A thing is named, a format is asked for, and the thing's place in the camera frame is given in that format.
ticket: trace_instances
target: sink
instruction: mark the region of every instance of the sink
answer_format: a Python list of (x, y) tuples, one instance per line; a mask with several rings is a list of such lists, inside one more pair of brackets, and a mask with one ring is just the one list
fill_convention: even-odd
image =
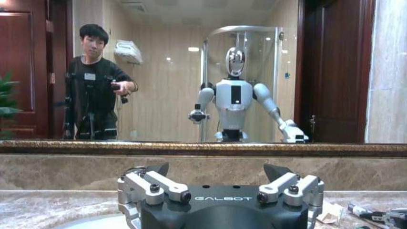
[(125, 214), (110, 214), (71, 221), (55, 229), (129, 229)]

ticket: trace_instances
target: logo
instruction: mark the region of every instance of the logo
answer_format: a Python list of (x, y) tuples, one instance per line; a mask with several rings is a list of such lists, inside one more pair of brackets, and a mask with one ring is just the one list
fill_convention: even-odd
[(213, 201), (250, 201), (250, 199), (253, 199), (253, 197), (224, 197), (224, 198), (218, 198), (218, 197), (195, 197), (195, 200), (213, 200)]

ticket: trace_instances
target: name badge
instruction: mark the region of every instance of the name badge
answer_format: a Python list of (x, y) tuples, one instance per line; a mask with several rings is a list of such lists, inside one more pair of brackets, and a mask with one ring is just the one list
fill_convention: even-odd
[(85, 80), (97, 80), (97, 75), (94, 73), (85, 74)]

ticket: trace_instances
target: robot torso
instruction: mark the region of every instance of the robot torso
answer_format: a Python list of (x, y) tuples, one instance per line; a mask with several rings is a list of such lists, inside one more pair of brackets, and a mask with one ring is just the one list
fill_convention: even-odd
[(252, 105), (254, 87), (245, 80), (224, 79), (217, 84), (215, 105), (224, 129), (242, 130), (246, 111)]

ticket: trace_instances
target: potted plant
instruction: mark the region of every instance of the potted plant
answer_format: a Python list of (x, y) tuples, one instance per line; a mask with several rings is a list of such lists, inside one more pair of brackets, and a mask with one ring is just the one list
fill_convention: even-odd
[(22, 111), (17, 108), (18, 102), (13, 98), (15, 94), (14, 86), (19, 82), (11, 81), (11, 78), (11, 73), (7, 73), (5, 77), (0, 76), (0, 139), (14, 136), (9, 127), (15, 125), (14, 115)]

